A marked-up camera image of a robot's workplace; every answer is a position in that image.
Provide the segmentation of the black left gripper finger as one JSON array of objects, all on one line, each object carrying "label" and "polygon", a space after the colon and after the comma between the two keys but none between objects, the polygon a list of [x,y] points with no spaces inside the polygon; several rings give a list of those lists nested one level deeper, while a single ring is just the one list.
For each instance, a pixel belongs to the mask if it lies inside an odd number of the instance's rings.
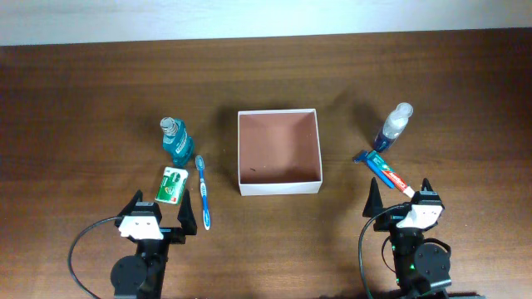
[{"label": "black left gripper finger", "polygon": [[129,203],[117,214],[117,217],[125,217],[127,215],[130,215],[135,209],[136,204],[142,201],[142,198],[143,193],[140,189],[138,189],[132,199],[129,201]]},{"label": "black left gripper finger", "polygon": [[177,219],[181,224],[181,229],[183,230],[184,235],[197,234],[198,228],[190,200],[190,191],[188,189],[185,189],[183,192]]}]

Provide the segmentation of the blue white toothbrush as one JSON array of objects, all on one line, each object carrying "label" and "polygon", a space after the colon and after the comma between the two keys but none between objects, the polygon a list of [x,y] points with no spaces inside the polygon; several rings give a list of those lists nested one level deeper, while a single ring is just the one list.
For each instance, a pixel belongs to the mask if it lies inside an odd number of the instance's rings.
[{"label": "blue white toothbrush", "polygon": [[195,157],[195,166],[197,170],[199,171],[199,191],[200,191],[200,195],[201,195],[202,202],[203,202],[204,229],[209,231],[211,228],[211,217],[210,217],[209,205],[208,205],[208,190],[207,190],[205,177],[204,177],[205,163],[201,155],[197,155]]}]

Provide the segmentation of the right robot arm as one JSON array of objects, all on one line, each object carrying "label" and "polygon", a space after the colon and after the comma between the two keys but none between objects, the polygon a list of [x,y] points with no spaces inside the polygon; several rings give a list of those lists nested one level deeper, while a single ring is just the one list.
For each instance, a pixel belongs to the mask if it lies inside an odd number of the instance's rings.
[{"label": "right robot arm", "polygon": [[373,227],[376,232],[387,233],[386,243],[392,247],[392,256],[399,286],[399,298],[478,298],[472,292],[449,293],[452,284],[451,247],[436,238],[426,238],[424,232],[434,228],[445,210],[438,193],[428,179],[410,201],[384,207],[375,179],[371,180],[369,195],[362,212],[368,221],[362,228],[357,242],[357,260],[364,292],[372,297],[363,266],[363,240],[366,231]]}]

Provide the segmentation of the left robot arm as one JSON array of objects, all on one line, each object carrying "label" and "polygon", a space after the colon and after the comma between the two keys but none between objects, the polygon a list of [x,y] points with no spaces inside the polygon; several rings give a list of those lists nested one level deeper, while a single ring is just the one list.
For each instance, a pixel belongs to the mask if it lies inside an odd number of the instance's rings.
[{"label": "left robot arm", "polygon": [[197,233],[197,223],[184,191],[177,220],[179,227],[162,228],[162,213],[156,202],[145,202],[137,191],[117,214],[115,226],[121,236],[136,245],[135,254],[119,259],[111,269],[115,298],[160,298],[171,245],[181,245]]}]

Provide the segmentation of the blue disposable razor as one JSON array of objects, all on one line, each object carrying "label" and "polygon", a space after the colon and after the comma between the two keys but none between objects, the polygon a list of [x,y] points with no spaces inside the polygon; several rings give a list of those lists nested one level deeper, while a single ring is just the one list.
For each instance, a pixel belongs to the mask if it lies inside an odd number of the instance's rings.
[{"label": "blue disposable razor", "polygon": [[361,150],[356,154],[352,161],[356,164],[364,163],[388,188],[394,189],[394,183],[377,167],[377,165],[369,158],[369,153],[366,150]]}]

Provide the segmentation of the green white small box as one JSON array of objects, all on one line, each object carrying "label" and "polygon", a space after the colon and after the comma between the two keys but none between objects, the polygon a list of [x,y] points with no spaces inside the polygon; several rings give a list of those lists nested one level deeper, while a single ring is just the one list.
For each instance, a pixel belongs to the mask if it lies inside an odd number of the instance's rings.
[{"label": "green white small box", "polygon": [[179,205],[188,177],[189,173],[185,169],[165,167],[155,201]]}]

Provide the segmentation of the clear blue pump bottle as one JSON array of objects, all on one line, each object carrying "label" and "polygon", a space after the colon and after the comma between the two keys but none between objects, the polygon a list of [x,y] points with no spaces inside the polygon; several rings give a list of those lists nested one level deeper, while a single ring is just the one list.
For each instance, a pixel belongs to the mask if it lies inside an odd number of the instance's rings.
[{"label": "clear blue pump bottle", "polygon": [[409,103],[398,104],[379,130],[373,142],[373,149],[379,153],[388,150],[406,128],[413,111],[413,107]]}]

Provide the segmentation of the white cardboard box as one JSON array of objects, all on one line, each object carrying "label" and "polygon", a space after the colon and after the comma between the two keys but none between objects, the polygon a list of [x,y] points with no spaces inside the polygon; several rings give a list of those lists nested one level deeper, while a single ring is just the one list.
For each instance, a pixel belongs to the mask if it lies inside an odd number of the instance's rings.
[{"label": "white cardboard box", "polygon": [[319,192],[323,164],[315,109],[244,110],[237,122],[241,195]]}]

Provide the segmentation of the red green toothpaste tube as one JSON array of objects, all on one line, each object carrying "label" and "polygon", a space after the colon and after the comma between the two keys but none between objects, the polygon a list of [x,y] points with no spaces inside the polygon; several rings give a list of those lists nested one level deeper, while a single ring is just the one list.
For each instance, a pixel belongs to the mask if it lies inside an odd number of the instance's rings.
[{"label": "red green toothpaste tube", "polygon": [[392,167],[376,152],[371,151],[368,158],[394,183],[395,188],[400,190],[407,197],[412,198],[415,191],[407,184]]}]

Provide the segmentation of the teal mouthwash bottle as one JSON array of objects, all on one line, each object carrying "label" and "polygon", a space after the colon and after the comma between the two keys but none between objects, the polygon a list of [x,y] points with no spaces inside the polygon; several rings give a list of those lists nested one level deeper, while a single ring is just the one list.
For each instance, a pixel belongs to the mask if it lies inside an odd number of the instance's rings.
[{"label": "teal mouthwash bottle", "polygon": [[194,152],[194,141],[183,120],[164,117],[160,121],[163,149],[170,154],[176,168],[184,168]]}]

